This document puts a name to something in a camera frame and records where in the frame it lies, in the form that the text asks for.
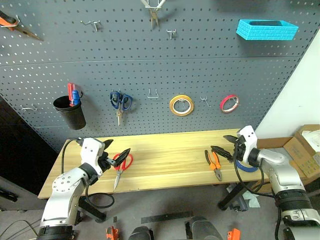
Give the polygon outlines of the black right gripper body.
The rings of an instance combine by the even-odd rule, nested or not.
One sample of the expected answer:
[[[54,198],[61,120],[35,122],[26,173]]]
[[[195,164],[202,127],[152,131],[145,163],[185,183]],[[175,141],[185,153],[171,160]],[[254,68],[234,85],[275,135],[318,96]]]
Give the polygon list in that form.
[[[240,140],[236,140],[234,144],[233,159],[242,162],[244,160],[245,151],[245,144]]]

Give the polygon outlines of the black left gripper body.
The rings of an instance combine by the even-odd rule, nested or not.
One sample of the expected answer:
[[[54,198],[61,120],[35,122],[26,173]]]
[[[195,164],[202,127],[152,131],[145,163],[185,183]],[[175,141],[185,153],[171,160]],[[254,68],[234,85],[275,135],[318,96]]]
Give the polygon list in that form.
[[[109,158],[109,154],[105,151],[98,158],[97,162],[103,173],[111,167],[117,167],[119,165],[116,160]]]

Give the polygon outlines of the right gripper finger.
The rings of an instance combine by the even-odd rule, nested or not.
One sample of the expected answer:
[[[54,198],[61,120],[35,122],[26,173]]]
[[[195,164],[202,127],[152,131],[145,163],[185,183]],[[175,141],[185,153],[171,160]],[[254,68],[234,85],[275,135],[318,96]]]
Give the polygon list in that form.
[[[222,147],[212,145],[211,146],[211,151],[215,152],[217,155],[222,156],[226,158],[230,163],[234,161],[233,156],[231,155],[230,152],[224,150]]]
[[[235,144],[238,144],[239,138],[232,135],[224,135],[223,136],[228,142]]]

